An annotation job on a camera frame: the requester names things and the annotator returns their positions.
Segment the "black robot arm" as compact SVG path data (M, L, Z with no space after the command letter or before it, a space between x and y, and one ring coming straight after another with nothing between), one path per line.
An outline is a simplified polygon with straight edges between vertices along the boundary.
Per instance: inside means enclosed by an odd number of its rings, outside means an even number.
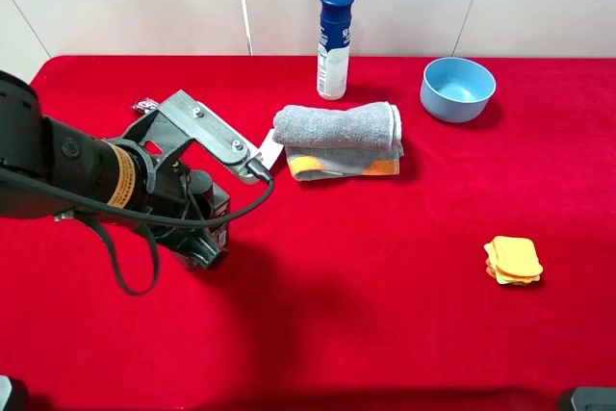
M36 92L1 75L1 214L76 218L113 243L104 223L208 268L226 252L230 197L181 157L192 144L154 110L104 140L42 113Z

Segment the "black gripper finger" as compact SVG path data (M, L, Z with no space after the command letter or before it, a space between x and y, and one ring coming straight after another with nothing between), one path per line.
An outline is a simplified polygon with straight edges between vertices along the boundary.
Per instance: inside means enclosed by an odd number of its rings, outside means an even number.
M227 248L218 242L209 229L190 230L185 242L185 256L195 267L210 269L227 255Z

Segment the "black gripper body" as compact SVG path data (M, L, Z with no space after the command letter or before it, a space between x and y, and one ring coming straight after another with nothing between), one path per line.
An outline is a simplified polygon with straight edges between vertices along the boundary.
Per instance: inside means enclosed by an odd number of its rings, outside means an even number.
M164 145L153 154L149 142L113 139L107 145L117 163L115 188L106 204L121 210L175 219L215 218L215 183L202 170L193 170L181 157L189 141Z

